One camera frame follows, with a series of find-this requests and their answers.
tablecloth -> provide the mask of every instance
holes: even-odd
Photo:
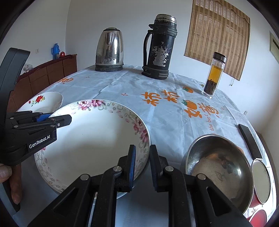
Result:
[[[252,163],[238,124],[246,125],[253,134],[271,178],[271,194],[263,207],[271,217],[276,209],[274,176],[264,147],[244,114],[222,91],[216,90],[212,99],[201,94],[204,84],[185,76],[169,73],[166,80],[141,75],[141,67],[124,65],[118,72],[96,72],[94,66],[78,71],[50,85],[46,91],[58,91],[63,104],[104,99],[121,103],[135,111],[145,122],[151,142],[159,155],[179,168],[191,143],[204,134],[218,134],[239,146]],[[34,157],[22,163],[23,198],[21,210],[13,215],[21,226],[39,214],[57,194],[41,178]],[[258,207],[249,208],[250,216]],[[117,200],[116,226],[168,226],[167,193],[156,193],[150,167],[142,173],[131,193]]]

brown cabinet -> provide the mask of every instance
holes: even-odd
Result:
[[[17,111],[40,91],[75,72],[77,72],[76,55],[66,55],[20,75],[15,90],[11,92],[7,112]]]

finger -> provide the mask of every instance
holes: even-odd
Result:
[[[0,166],[0,183],[6,181],[12,175],[12,168],[6,165]]]
[[[21,164],[13,167],[13,174],[9,179],[11,196],[15,204],[19,204],[22,197]]]

glass tea bottle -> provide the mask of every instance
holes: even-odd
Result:
[[[201,92],[204,96],[208,98],[213,97],[218,83],[220,81],[222,72],[224,70],[226,60],[227,57],[225,55],[222,55],[218,52],[214,52],[209,74],[205,82],[203,91]]]

stainless steel bowl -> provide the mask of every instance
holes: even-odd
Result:
[[[203,135],[190,146],[185,172],[205,174],[244,213],[253,197],[254,181],[248,160],[228,139]]]

